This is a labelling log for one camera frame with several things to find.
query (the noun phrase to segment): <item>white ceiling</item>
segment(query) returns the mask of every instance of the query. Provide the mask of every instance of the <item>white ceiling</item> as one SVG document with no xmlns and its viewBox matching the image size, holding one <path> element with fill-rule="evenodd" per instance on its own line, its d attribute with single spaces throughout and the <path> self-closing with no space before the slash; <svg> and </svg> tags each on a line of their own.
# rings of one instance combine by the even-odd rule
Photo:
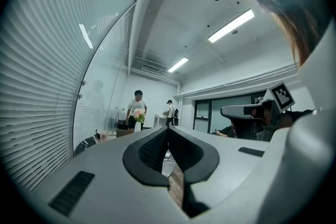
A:
<svg viewBox="0 0 336 224">
<path fill-rule="evenodd" d="M 237 28 L 237 34 L 213 44 L 208 41 L 211 34 L 249 8 L 255 17 Z M 151 0 L 135 56 L 162 64 L 163 69 L 187 57 L 189 61 L 177 71 L 188 74 L 220 61 L 219 57 L 227 57 L 233 50 L 256 46 L 261 36 L 273 31 L 279 33 L 276 23 L 254 0 Z"/>
</svg>

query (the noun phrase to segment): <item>white desk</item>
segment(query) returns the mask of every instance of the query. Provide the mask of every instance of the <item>white desk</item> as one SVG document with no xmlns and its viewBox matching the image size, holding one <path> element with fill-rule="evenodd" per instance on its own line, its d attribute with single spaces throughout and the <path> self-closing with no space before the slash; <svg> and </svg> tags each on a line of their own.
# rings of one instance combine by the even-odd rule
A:
<svg viewBox="0 0 336 224">
<path fill-rule="evenodd" d="M 154 115 L 154 127 L 165 126 L 167 121 L 167 116 Z"/>
</svg>

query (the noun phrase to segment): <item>bouquet of flowers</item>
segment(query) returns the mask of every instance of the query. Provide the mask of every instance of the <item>bouquet of flowers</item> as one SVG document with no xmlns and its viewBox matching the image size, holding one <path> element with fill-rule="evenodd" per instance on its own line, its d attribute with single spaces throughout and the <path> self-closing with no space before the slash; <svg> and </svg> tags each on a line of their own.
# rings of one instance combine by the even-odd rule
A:
<svg viewBox="0 0 336 224">
<path fill-rule="evenodd" d="M 134 132 L 141 131 L 141 123 L 145 122 L 145 113 L 141 109 L 134 110 L 134 119 L 136 121 Z"/>
<path fill-rule="evenodd" d="M 134 119 L 137 122 L 144 123 L 145 122 L 145 113 L 141 109 L 134 110 Z"/>
</svg>

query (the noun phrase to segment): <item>ceiling duct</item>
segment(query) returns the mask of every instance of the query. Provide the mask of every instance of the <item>ceiling duct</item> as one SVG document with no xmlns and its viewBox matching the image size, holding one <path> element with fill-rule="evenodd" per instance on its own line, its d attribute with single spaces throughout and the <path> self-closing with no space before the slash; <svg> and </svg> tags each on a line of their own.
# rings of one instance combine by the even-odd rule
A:
<svg viewBox="0 0 336 224">
<path fill-rule="evenodd" d="M 151 72 L 155 72 L 155 73 L 160 73 L 161 69 L 154 67 L 154 66 L 150 66 L 150 65 L 146 65 L 145 63 L 142 64 L 141 67 L 142 70 L 146 70 L 146 71 L 151 71 Z"/>
</svg>

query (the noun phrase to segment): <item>window blinds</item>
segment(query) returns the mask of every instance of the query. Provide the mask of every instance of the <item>window blinds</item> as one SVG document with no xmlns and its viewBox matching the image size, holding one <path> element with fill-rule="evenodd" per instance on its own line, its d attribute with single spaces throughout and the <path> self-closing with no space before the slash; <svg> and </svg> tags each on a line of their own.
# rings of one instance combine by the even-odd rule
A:
<svg viewBox="0 0 336 224">
<path fill-rule="evenodd" d="M 133 2 L 9 0 L 0 21 L 0 157 L 15 183 L 33 190 L 72 156 L 76 89 Z"/>
</svg>

